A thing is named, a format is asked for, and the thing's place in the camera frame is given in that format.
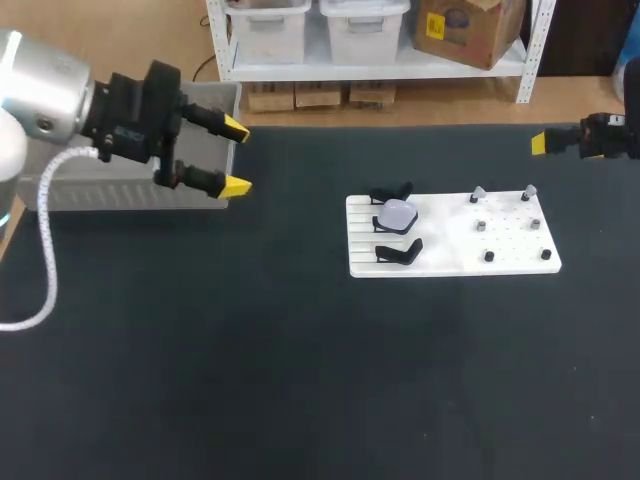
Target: black table surface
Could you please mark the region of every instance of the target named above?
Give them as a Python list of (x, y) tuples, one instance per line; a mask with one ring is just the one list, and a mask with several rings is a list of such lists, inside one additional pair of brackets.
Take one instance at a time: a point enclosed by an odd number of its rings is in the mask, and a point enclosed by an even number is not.
[[(640, 162), (532, 126), (256, 128), (226, 211), (54, 214), (60, 295), (0, 335), (0, 477), (640, 477)], [(367, 280), (345, 197), (539, 189), (556, 275)], [(34, 214), (2, 319), (45, 290)]]

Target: white plastic board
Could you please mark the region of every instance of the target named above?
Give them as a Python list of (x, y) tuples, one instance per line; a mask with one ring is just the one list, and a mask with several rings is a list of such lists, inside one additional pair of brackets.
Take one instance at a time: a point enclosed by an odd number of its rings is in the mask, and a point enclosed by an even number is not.
[[(352, 195), (346, 201), (349, 268), (358, 278), (373, 277), (464, 277), (480, 275), (531, 275), (557, 273), (562, 261), (545, 221), (538, 197), (528, 202), (517, 192), (488, 192), (478, 203), (471, 193), (411, 195), (408, 202), (418, 209), (418, 220), (407, 235), (374, 233), (372, 218), (382, 205), (371, 205), (367, 195)], [(534, 230), (531, 223), (540, 220)], [(479, 232), (478, 222), (486, 222)], [(375, 247), (385, 245), (406, 251), (416, 238), (424, 244), (410, 266), (378, 263)], [(543, 260), (542, 251), (551, 251)], [(488, 263), (485, 253), (495, 258)]]

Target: white storage bin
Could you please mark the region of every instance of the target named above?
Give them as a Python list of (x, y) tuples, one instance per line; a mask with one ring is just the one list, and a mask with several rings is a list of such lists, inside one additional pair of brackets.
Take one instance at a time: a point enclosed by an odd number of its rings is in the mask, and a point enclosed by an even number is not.
[(320, 0), (337, 65), (395, 63), (402, 15), (410, 0)]
[(305, 14), (311, 0), (291, 0), (282, 8), (227, 5), (243, 63), (303, 63)]

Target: metal shelf rack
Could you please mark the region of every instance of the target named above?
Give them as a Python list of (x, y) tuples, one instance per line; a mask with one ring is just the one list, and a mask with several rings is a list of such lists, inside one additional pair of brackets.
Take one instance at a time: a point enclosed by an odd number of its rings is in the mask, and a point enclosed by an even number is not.
[(528, 50), (520, 39), (489, 71), (462, 65), (413, 48), (403, 25), (398, 57), (393, 65), (343, 66), (331, 63), (329, 35), (317, 6), (307, 17), (305, 63), (302, 65), (250, 65), (242, 60), (237, 41), (227, 36), (225, 0), (206, 0), (220, 79), (238, 82), (400, 80), (418, 78), (521, 77), (516, 103), (529, 103), (540, 66), (556, 0), (532, 0), (532, 29)]

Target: white cable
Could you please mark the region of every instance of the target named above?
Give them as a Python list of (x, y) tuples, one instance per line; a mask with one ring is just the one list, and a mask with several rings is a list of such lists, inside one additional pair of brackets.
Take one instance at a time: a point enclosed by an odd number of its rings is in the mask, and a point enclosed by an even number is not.
[(53, 174), (64, 162), (76, 157), (98, 158), (98, 150), (92, 147), (74, 147), (60, 152), (53, 157), (47, 168), (44, 169), (38, 186), (38, 223), (40, 225), (40, 238), (42, 238), (42, 251), (47, 268), (47, 299), (42, 309), (33, 317), (17, 323), (0, 323), (0, 332), (17, 332), (35, 327), (49, 316), (56, 305), (58, 296), (58, 271), (56, 257), (53, 252), (53, 239), (49, 228), (49, 186)]

